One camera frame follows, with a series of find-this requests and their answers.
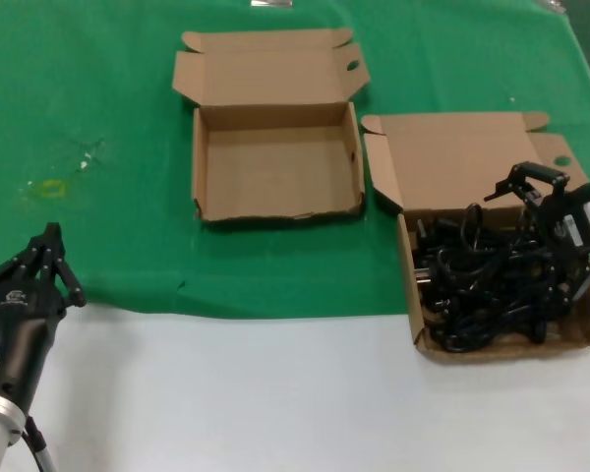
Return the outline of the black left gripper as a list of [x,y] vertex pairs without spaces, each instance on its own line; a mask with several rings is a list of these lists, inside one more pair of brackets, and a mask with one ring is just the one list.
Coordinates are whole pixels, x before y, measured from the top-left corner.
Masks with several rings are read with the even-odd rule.
[[0,396],[31,407],[44,363],[62,320],[62,294],[46,282],[59,278],[64,305],[82,308],[84,289],[62,255],[62,230],[48,223],[0,265]]

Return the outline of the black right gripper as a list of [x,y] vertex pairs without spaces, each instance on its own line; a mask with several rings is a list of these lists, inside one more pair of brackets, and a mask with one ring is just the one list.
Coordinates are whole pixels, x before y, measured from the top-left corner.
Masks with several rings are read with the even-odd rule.
[[[544,198],[528,179],[550,184],[551,195]],[[540,207],[548,239],[564,255],[551,258],[552,308],[571,306],[590,287],[590,182],[566,192],[568,182],[564,172],[525,161],[513,165],[495,191],[484,198],[488,202],[514,194],[527,206]]]

